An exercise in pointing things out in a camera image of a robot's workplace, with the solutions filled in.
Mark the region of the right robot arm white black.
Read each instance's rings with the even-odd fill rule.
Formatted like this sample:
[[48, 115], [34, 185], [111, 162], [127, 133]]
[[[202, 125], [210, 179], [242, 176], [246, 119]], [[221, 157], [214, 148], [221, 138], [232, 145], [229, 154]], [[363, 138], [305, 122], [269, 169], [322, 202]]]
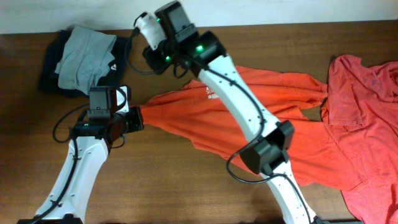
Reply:
[[305, 201], [292, 172], [287, 150], [294, 136], [290, 121], [280, 121], [256, 98], [214, 33], [199, 34], [183, 6], [172, 1], [153, 14], [142, 13], [134, 26], [145, 37], [143, 53], [154, 73], [170, 65], [191, 71], [213, 90], [239, 124], [248, 143], [227, 160], [240, 157], [274, 194], [285, 223], [320, 223]]

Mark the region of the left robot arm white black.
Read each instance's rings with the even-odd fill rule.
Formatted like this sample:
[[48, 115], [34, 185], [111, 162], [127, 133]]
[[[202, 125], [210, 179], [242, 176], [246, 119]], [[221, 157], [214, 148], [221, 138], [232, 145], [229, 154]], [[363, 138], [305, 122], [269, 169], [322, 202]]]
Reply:
[[19, 223], [84, 223], [96, 176], [115, 142], [143, 130], [140, 108], [129, 106], [127, 85], [93, 87], [89, 99], [77, 108], [80, 115], [69, 129], [67, 157], [52, 190], [34, 217]]

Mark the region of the grey folded garment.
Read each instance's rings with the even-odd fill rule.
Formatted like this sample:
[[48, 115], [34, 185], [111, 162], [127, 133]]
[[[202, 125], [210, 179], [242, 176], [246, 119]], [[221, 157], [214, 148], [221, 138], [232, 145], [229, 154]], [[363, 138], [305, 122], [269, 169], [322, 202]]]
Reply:
[[88, 95], [90, 88], [110, 71], [109, 63], [115, 59], [111, 53], [115, 42], [115, 35], [74, 27], [55, 69], [58, 87]]

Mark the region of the dark navy folded garment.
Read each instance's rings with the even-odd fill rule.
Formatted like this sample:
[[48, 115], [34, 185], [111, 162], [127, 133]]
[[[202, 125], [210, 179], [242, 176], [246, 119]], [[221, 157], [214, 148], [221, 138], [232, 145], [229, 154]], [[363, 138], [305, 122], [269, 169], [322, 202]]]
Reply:
[[[69, 98], [76, 98], [88, 95], [79, 90], [66, 90], [58, 87], [58, 76], [55, 72], [57, 64], [61, 61], [63, 56], [63, 49], [72, 32], [69, 30], [61, 30], [58, 39], [53, 41], [46, 50], [44, 57], [44, 66], [39, 79], [38, 90], [44, 93], [59, 94]], [[128, 38], [116, 37], [115, 44], [111, 51], [115, 57], [114, 60], [108, 63], [110, 71], [105, 77], [101, 77], [98, 81], [98, 86], [115, 86], [119, 85], [126, 68], [126, 61], [124, 59], [124, 48]]]

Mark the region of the pink red t-shirt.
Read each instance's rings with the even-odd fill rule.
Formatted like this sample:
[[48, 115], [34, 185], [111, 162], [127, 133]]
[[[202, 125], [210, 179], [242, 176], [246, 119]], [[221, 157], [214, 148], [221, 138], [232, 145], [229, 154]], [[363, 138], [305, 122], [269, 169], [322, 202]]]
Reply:
[[348, 210], [363, 223], [397, 223], [397, 62], [335, 58], [322, 118], [351, 164], [340, 172]]

